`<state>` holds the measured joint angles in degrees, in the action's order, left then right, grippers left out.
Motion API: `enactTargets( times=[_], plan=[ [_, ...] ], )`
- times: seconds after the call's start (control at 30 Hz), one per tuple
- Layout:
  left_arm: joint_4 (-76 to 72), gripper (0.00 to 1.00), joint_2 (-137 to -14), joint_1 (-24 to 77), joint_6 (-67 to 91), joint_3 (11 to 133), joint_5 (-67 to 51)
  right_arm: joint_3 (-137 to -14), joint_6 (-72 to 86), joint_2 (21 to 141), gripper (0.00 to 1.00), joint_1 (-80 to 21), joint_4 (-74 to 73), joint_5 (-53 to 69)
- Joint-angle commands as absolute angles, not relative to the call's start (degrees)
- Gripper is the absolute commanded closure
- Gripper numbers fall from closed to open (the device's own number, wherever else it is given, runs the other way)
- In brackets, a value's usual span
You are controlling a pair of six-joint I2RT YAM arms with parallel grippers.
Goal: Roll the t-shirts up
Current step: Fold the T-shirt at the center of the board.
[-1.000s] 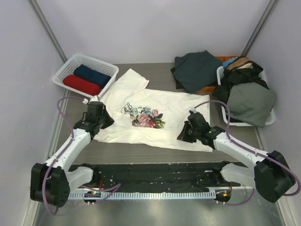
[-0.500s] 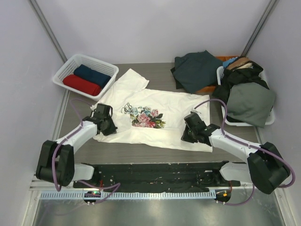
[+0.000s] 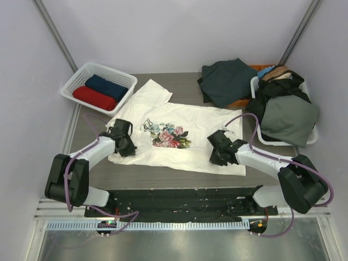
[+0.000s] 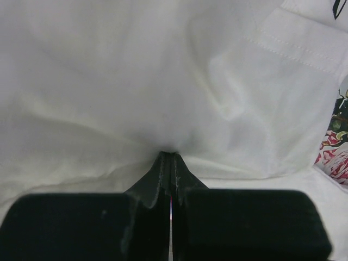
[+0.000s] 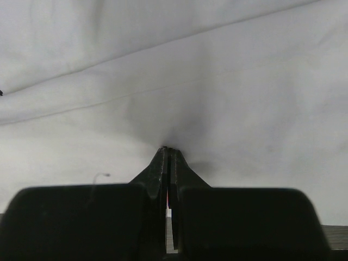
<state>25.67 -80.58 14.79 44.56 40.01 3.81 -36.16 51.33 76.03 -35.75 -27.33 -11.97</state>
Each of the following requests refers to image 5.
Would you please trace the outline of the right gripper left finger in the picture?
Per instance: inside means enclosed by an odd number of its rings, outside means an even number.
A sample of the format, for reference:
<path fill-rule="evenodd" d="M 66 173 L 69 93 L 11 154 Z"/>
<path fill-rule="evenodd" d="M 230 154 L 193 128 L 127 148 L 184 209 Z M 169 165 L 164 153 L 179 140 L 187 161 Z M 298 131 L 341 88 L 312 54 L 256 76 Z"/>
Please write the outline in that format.
<path fill-rule="evenodd" d="M 1 260 L 162 260 L 167 157 L 159 149 L 129 183 L 20 190 L 1 218 Z"/>

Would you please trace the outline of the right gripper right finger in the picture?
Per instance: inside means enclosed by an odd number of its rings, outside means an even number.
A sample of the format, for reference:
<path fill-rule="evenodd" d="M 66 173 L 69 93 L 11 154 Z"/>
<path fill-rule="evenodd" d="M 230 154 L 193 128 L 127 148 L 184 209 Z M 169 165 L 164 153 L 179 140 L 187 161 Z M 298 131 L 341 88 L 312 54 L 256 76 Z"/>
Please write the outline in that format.
<path fill-rule="evenodd" d="M 289 188 L 213 188 L 170 149 L 169 207 L 181 260 L 329 260 L 309 198 Z"/>

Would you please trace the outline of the white floral print t-shirt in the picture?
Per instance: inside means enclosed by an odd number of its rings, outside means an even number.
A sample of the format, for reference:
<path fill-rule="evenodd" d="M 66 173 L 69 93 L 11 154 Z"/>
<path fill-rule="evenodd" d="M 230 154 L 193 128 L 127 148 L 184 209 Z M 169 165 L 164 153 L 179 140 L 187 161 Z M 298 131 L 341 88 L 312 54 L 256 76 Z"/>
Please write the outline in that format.
<path fill-rule="evenodd" d="M 1 1 L 1 210 L 162 146 L 347 224 L 347 1 Z"/>

